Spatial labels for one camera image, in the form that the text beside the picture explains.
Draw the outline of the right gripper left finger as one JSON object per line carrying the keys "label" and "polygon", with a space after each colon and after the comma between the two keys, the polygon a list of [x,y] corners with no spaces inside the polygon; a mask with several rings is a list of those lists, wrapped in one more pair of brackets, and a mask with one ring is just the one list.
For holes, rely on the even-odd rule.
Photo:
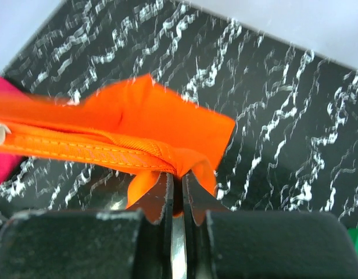
{"label": "right gripper left finger", "polygon": [[0,278],[171,278],[173,177],[126,210],[31,210],[0,229]]}

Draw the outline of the folded magenta t shirt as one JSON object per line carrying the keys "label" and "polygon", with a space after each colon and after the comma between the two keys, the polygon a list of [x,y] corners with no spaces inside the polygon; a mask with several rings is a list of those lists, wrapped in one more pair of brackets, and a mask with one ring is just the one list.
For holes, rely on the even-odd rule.
{"label": "folded magenta t shirt", "polygon": [[[26,97],[23,92],[9,83],[3,77],[0,77],[0,92],[3,92],[5,95],[14,99]],[[21,164],[22,160],[22,156],[0,153],[0,184],[2,184],[10,177],[14,169],[17,168],[19,164]]]}

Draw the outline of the orange t shirt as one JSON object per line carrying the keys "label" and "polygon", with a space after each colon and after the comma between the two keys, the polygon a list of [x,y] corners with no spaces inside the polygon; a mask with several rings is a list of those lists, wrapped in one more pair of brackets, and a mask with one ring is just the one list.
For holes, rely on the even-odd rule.
{"label": "orange t shirt", "polygon": [[134,175],[132,206],[161,173],[192,172],[217,195],[215,170],[232,118],[184,101],[146,74],[119,81],[78,105],[0,90],[0,153],[96,164]]}

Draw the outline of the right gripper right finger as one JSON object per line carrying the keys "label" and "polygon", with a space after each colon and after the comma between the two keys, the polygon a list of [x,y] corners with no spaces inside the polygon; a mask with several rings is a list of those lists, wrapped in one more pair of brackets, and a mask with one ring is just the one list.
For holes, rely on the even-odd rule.
{"label": "right gripper right finger", "polygon": [[358,278],[345,227],[322,212],[230,211],[182,178],[188,278]]}

